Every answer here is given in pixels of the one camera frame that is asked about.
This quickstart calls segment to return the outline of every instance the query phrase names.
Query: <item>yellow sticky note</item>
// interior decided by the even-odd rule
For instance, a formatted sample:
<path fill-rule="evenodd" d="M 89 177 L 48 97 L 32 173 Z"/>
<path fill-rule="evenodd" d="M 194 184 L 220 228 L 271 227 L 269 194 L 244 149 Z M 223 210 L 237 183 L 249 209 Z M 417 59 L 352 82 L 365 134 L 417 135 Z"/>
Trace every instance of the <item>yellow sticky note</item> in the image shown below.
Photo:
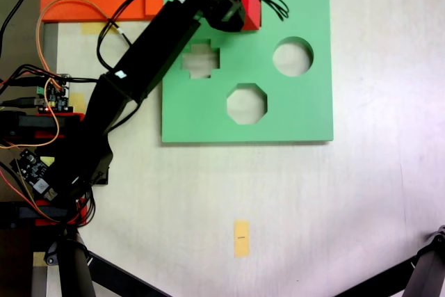
<path fill-rule="evenodd" d="M 75 113 L 86 113 L 85 96 L 82 93 L 70 93 L 70 106 Z"/>
<path fill-rule="evenodd" d="M 105 26 L 105 22 L 82 22 L 81 23 L 81 32 L 82 35 L 99 35 L 103 27 Z M 117 34 L 118 32 L 115 29 L 110 29 L 108 34 Z"/>
<path fill-rule="evenodd" d="M 42 156 L 40 157 L 40 160 L 45 163 L 47 166 L 51 166 L 51 164 L 54 162 L 53 156 Z"/>
<path fill-rule="evenodd" d="M 234 237 L 235 237 L 235 257 L 247 257 L 250 252 L 248 221 L 235 220 Z"/>

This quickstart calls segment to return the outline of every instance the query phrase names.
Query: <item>green board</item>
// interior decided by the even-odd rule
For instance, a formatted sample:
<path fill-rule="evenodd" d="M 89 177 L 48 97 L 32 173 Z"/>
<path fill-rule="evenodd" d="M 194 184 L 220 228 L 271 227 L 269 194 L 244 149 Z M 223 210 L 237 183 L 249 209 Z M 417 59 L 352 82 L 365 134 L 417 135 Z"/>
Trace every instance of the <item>green board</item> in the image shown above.
<path fill-rule="evenodd" d="M 284 0 L 289 18 L 281 22 L 262 4 L 261 29 L 224 33 L 203 19 L 191 45 L 210 40 L 220 50 L 220 67 L 208 79 L 191 79 L 182 55 L 163 80 L 164 143 L 331 141 L 332 80 L 330 0 Z M 313 51 L 310 69 L 287 77 L 273 64 L 278 44 L 297 38 Z M 237 124 L 227 98 L 237 87 L 255 84 L 267 96 L 267 113 L 256 124 Z"/>

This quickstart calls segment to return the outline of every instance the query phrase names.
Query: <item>cross-shaped hole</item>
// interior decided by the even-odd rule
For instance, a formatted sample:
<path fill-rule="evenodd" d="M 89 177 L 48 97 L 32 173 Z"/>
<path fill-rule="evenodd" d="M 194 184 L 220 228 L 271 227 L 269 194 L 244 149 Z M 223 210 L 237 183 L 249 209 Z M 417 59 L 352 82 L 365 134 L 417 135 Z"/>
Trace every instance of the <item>cross-shaped hole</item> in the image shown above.
<path fill-rule="evenodd" d="M 212 49 L 210 40 L 191 45 L 191 52 L 182 56 L 183 70 L 190 72 L 191 79 L 210 78 L 213 69 L 220 68 L 220 50 Z"/>

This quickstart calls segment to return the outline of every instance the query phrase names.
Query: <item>white surface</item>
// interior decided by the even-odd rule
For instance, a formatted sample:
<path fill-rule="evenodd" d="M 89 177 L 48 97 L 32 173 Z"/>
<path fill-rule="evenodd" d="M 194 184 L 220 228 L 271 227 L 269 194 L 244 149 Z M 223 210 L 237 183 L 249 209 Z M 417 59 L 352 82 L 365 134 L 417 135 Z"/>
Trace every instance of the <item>white surface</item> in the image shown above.
<path fill-rule="evenodd" d="M 411 256 L 445 217 L 444 13 L 445 0 L 331 0 L 327 145 L 163 146 L 156 89 L 110 135 L 86 244 L 173 296 L 333 296 Z M 95 42 L 60 25 L 58 71 L 102 73 Z"/>

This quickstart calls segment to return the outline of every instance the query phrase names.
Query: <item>orange wire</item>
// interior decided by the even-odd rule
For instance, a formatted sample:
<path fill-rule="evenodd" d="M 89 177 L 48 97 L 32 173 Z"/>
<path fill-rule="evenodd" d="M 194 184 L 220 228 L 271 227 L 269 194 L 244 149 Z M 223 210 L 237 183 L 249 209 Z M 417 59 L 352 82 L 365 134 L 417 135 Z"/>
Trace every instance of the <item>orange wire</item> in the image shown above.
<path fill-rule="evenodd" d="M 0 170 L 0 175 L 2 177 L 2 179 L 4 180 L 4 182 L 12 189 L 14 190 L 14 192 L 16 192 L 18 194 L 18 196 L 20 196 L 21 198 L 23 198 L 25 201 L 28 202 L 29 205 L 31 205 L 35 210 L 38 210 L 39 212 L 41 212 L 38 208 L 34 207 L 34 204 L 28 200 L 25 195 L 23 195 L 22 193 L 20 193 L 9 181 L 8 179 L 6 179 L 5 175 L 3 174 L 3 172 Z"/>
<path fill-rule="evenodd" d="M 93 8 L 95 8 L 96 10 L 98 10 L 106 19 L 109 19 L 109 16 L 95 3 L 93 3 L 90 0 L 53 0 L 51 3 L 49 3 L 48 5 L 45 6 L 45 8 L 42 10 L 42 12 L 40 13 L 39 19 L 37 21 L 37 27 L 35 29 L 35 41 L 37 44 L 37 52 L 40 58 L 40 61 L 43 64 L 43 67 L 46 69 L 46 71 L 49 71 L 49 66 L 43 56 L 42 53 L 42 47 L 40 46 L 40 26 L 42 25 L 42 20 L 43 17 L 45 15 L 45 13 L 54 5 L 61 3 L 61 2 L 65 2 L 65 1 L 78 1 L 80 3 L 86 3 L 90 6 L 92 6 Z"/>
<path fill-rule="evenodd" d="M 51 114 L 53 115 L 54 121 L 56 122 L 57 132 L 56 132 L 56 135 L 54 136 L 54 138 L 51 139 L 49 142 L 42 143 L 42 144 L 18 144 L 18 145 L 14 144 L 14 145 L 11 145 L 11 146 L 1 146 L 0 145 L 0 149 L 11 149 L 13 147 L 17 147 L 18 148 L 18 147 L 39 147 L 39 146 L 45 146 L 45 145 L 51 144 L 52 142 L 54 142 L 58 138 L 58 135 L 60 133 L 60 125 L 58 123 L 56 114 L 53 112 L 53 109 L 49 105 L 48 97 L 47 97 L 47 88 L 48 88 L 48 84 L 49 84 L 50 81 L 51 81 L 51 78 L 48 79 L 47 83 L 44 85 L 44 91 L 45 91 L 44 92 L 44 101 L 46 102 L 47 107 L 48 107 L 49 111 L 51 112 Z"/>
<path fill-rule="evenodd" d="M 4 180 L 4 182 L 14 191 L 16 192 L 16 194 L 18 194 L 18 196 L 20 196 L 21 198 L 23 198 L 31 207 L 33 207 L 36 211 L 38 211 L 39 214 L 41 214 L 42 216 L 44 216 L 47 220 L 50 220 L 52 222 L 55 223 L 59 223 L 58 220 L 54 220 L 50 217 L 48 217 L 45 213 L 43 213 L 42 210 L 40 210 L 40 208 L 37 205 L 34 205 L 28 198 L 26 198 L 26 196 L 24 196 L 22 193 L 20 193 L 9 181 L 8 179 L 6 179 L 5 175 L 3 174 L 3 172 L 0 170 L 0 176 L 1 178 Z M 76 221 L 76 219 L 79 217 L 79 213 L 77 213 L 77 215 L 72 218 L 68 224 L 72 224 Z"/>

